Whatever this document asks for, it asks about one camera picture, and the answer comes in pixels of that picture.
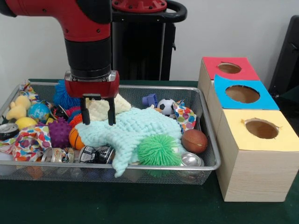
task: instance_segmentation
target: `red spiky ball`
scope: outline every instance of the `red spiky ball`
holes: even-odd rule
[[[58,118],[48,124],[51,137],[52,147],[64,148],[69,147],[69,134],[71,126],[63,118]]]

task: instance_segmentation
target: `box with circular hole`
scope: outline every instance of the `box with circular hole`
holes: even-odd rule
[[[227,202],[282,202],[299,168],[299,138],[278,110],[223,109],[216,171]]]
[[[201,89],[206,99],[215,74],[233,80],[260,80],[245,57],[203,57],[198,88]]]
[[[217,135],[222,109],[214,90],[215,75],[231,80],[257,80],[259,77],[245,57],[203,57],[198,88],[202,90]]]
[[[207,107],[217,135],[224,109],[279,110],[261,81],[231,80],[214,76],[207,98]]]

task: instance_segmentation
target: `circular hole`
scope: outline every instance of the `circular hole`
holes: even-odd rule
[[[261,139],[273,139],[278,135],[278,128],[266,120],[252,119],[245,126],[250,133]]]
[[[235,101],[250,104],[260,98],[260,94],[251,87],[244,85],[233,85],[225,90],[225,93]]]
[[[232,63],[221,63],[218,65],[220,71],[223,71],[228,74],[236,74],[239,73],[242,69],[240,66]]]

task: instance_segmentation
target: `yellow ball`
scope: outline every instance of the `yellow ball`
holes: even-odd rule
[[[19,130],[33,125],[37,125],[37,122],[32,118],[20,118],[15,123],[19,126]]]

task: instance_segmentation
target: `white wall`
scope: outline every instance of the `white wall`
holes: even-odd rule
[[[179,0],[188,17],[177,23],[171,80],[197,80],[203,56],[244,56],[269,87],[298,0]]]
[[[246,56],[266,86],[298,0],[179,0],[171,80],[198,80],[203,56]],[[69,68],[62,30],[53,18],[0,15],[0,105],[28,78],[63,78]]]

